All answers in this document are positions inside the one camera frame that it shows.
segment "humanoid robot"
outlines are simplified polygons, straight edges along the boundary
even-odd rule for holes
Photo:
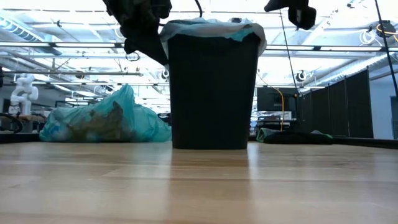
[[[35,80],[32,74],[22,74],[16,81],[16,88],[11,93],[11,105],[8,109],[9,114],[29,115],[32,100],[37,100],[39,97],[39,90],[32,85]]]

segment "wooden table surface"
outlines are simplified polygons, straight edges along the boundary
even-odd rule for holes
[[[398,223],[398,151],[0,145],[0,223]]]

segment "plastic bag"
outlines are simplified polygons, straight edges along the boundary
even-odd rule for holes
[[[171,136],[155,112],[135,104],[129,85],[95,105],[56,108],[40,132],[47,142],[164,142]]]
[[[242,23],[205,20],[204,18],[169,21],[160,33],[160,40],[166,55],[169,56],[167,41],[177,34],[195,37],[224,37],[242,42],[247,35],[252,33],[261,39],[258,51],[260,56],[267,47],[264,28],[248,19],[244,19]]]

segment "trash can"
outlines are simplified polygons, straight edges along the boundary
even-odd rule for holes
[[[168,40],[176,149],[246,149],[260,38]]]

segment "teal plastic bag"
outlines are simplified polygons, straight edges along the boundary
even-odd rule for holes
[[[56,108],[40,132],[47,142],[164,142],[171,137],[168,124],[134,102],[129,85],[95,105]]]

